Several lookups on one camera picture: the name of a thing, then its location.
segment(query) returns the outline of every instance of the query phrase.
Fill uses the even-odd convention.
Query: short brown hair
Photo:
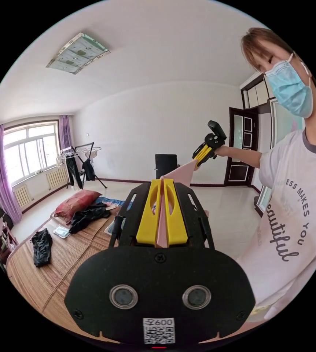
[[[258,70],[258,65],[253,54],[257,54],[263,58],[270,55],[268,50],[260,44],[259,40],[264,40],[276,44],[277,46],[286,50],[289,54],[293,53],[292,48],[270,29],[255,27],[250,28],[247,34],[244,35],[241,39],[241,48],[245,59],[256,70]]]

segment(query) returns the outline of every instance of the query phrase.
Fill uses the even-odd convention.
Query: woman
[[[272,189],[256,233],[238,259],[254,291],[254,313],[269,309],[264,319],[270,319],[316,269],[316,81],[269,29],[251,28],[241,44],[247,61],[267,76],[279,104],[305,119],[304,131],[290,133],[269,152],[228,146],[216,150],[218,156],[259,168],[261,183]]]

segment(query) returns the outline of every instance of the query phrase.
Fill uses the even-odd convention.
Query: camera lens
[[[191,286],[183,294],[183,303],[189,309],[202,309],[211,299],[211,293],[205,286]]]
[[[127,285],[118,285],[110,290],[111,303],[120,309],[130,309],[138,302],[137,292]]]

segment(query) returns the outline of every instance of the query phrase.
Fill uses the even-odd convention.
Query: ceiling light
[[[62,47],[46,67],[77,74],[94,60],[109,53],[102,44],[84,33],[79,33]]]

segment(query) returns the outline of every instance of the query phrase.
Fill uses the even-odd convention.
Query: black chair
[[[177,155],[176,154],[156,154],[155,155],[155,171],[156,179],[166,175],[169,172],[177,169]]]

